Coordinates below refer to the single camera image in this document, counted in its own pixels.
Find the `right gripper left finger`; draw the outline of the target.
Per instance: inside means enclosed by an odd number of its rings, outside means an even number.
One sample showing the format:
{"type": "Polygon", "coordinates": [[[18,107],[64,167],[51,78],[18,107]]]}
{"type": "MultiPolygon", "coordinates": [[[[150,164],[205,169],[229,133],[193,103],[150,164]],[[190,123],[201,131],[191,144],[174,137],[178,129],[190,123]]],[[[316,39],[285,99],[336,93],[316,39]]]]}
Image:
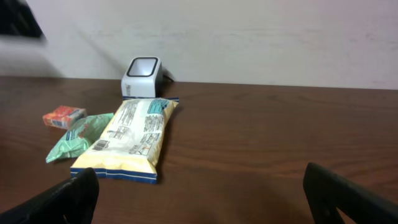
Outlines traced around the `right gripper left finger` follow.
{"type": "Polygon", "coordinates": [[[100,187],[86,168],[30,200],[1,214],[1,223],[79,223],[93,219],[100,187]]]}

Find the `orange tissue pack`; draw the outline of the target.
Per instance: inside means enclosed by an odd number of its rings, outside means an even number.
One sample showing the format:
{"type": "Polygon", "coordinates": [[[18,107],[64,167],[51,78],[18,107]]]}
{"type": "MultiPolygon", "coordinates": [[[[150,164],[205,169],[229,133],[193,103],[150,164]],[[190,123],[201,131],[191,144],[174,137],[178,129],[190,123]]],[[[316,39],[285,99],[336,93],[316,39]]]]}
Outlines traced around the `orange tissue pack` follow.
{"type": "Polygon", "coordinates": [[[87,116],[86,109],[69,106],[59,106],[51,113],[43,115],[46,126],[61,129],[70,129],[76,121],[87,116]]]}

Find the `large white snack bag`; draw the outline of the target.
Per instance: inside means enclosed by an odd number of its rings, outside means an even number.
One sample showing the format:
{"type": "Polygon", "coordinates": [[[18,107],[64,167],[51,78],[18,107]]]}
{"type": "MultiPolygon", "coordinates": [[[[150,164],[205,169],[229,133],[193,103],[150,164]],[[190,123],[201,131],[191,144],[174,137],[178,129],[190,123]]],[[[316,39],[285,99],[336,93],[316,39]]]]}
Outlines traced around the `large white snack bag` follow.
{"type": "Polygon", "coordinates": [[[122,102],[101,136],[70,167],[72,176],[92,168],[98,177],[156,184],[165,127],[178,98],[122,102]]]}

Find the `teal small snack packet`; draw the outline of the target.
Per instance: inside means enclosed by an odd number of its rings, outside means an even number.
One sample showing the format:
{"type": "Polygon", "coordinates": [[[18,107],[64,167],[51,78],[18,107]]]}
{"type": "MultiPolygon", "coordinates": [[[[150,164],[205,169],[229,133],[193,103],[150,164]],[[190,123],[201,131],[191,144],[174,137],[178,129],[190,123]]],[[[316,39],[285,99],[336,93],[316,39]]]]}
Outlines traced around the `teal small snack packet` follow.
{"type": "Polygon", "coordinates": [[[76,158],[99,139],[114,114],[97,114],[79,119],[60,138],[45,158],[46,163],[58,159],[76,158]]]}

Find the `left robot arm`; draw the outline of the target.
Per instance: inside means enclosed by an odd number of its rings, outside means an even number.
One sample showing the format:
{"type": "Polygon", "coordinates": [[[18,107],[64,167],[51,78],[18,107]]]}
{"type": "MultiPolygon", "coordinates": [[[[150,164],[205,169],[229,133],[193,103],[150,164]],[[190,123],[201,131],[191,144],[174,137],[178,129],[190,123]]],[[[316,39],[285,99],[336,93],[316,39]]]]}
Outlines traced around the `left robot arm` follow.
{"type": "Polygon", "coordinates": [[[25,0],[1,0],[1,35],[37,39],[44,36],[25,0]]]}

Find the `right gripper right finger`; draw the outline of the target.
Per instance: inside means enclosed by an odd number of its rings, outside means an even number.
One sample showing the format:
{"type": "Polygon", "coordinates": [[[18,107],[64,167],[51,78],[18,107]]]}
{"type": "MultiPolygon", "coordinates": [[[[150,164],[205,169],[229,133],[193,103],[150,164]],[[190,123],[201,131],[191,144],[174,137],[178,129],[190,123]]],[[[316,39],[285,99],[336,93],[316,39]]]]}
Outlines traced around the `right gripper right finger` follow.
{"type": "Polygon", "coordinates": [[[315,223],[397,223],[397,205],[316,164],[308,163],[303,189],[315,223]]]}

